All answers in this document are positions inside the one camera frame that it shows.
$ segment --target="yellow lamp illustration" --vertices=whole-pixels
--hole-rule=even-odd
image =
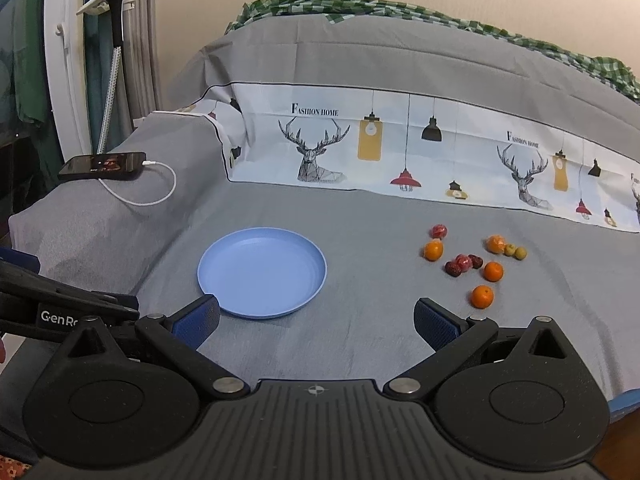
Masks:
[[[449,189],[445,191],[445,195],[452,198],[457,198],[458,200],[466,200],[467,198],[469,198],[469,195],[462,191],[460,184],[458,184],[455,180],[449,184]]]
[[[360,121],[358,137],[358,158],[360,160],[380,160],[382,155],[382,123],[373,111]]]
[[[618,227],[618,224],[616,224],[616,221],[613,219],[608,209],[604,210],[604,221],[611,227]]]
[[[569,189],[569,180],[566,177],[566,156],[562,152],[562,148],[552,159],[554,162],[554,171],[556,172],[554,189],[557,191],[566,191]]]

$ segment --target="smartphone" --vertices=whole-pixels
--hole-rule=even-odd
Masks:
[[[85,178],[110,178],[132,180],[142,172],[146,153],[103,153],[101,155],[78,155],[70,159],[58,173],[60,180],[82,180]]]

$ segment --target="gray bedsheet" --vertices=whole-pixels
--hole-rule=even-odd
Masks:
[[[175,106],[233,82],[346,85],[440,96],[541,121],[640,160],[640,108],[570,67],[492,38],[371,16],[331,25],[323,16],[260,20],[205,47],[173,87]],[[196,298],[196,266],[217,238],[251,226],[309,237],[328,278],[305,308],[281,319],[223,316],[200,348],[250,383],[259,378],[375,378],[383,383],[431,353],[412,326],[429,296],[461,317],[482,280],[454,280],[419,256],[428,229],[449,227],[445,258],[488,256],[501,233],[529,249],[509,260],[488,315],[526,326],[548,314],[566,332],[607,399],[640,388],[637,355],[640,237],[530,212],[431,203],[368,192],[231,183],[205,118],[153,114],[118,148],[142,150],[178,174],[171,200],[131,208],[96,182],[65,184],[10,219],[14,246],[37,254],[42,274],[138,295],[143,314]],[[163,170],[114,183],[139,202],[171,185]],[[24,396],[55,345],[27,341],[0,376],[0,424],[25,437]],[[33,453],[0,433],[0,450]]]
[[[46,276],[133,292],[142,314],[170,314],[201,294],[196,266],[221,236],[245,227],[276,226],[309,237],[328,262],[320,294],[280,319],[223,315],[200,347],[251,384],[260,378],[362,377],[382,384],[430,355],[412,325],[417,298],[429,296],[466,317],[473,312],[466,294],[482,283],[474,272],[450,278],[440,263],[420,257],[429,227],[442,222],[449,227],[446,258],[461,252],[488,257],[482,238],[496,232],[529,248],[526,260],[506,262],[505,278],[496,285],[495,303],[487,311],[492,319],[503,326],[526,326],[536,315],[550,315],[607,399],[640,387],[635,301],[640,239],[635,234],[529,212],[231,183],[215,128],[204,118],[153,114],[121,149],[145,150],[148,158],[174,167],[175,199],[139,211],[97,182],[65,184],[12,217],[15,247],[37,254]],[[170,182],[145,173],[113,187],[134,200],[162,196]],[[43,346],[38,346],[40,363],[54,348],[43,351]],[[33,343],[25,351],[33,354]],[[0,376],[0,421],[23,436],[19,412],[28,389],[24,385],[36,375],[32,367],[14,358],[9,375]]]

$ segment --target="green plaid blanket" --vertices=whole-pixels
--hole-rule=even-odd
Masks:
[[[343,22],[347,18],[360,14],[371,14],[373,16],[402,18],[403,20],[439,23],[447,27],[469,30],[523,46],[565,65],[572,66],[599,79],[640,104],[640,83],[636,81],[631,69],[620,60],[613,57],[589,57],[576,54],[553,43],[532,40],[521,34],[511,34],[503,28],[473,20],[450,18],[441,12],[411,4],[385,0],[256,0],[252,4],[244,4],[242,13],[234,22],[228,24],[225,34],[268,16],[291,16],[293,14],[324,14],[331,23]]]

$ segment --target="small green fruit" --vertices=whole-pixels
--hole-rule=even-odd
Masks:
[[[506,244],[504,246],[504,255],[505,256],[513,256],[516,252],[516,246],[513,244]]]
[[[518,260],[524,260],[527,257],[527,250],[524,247],[518,247],[513,256]]]

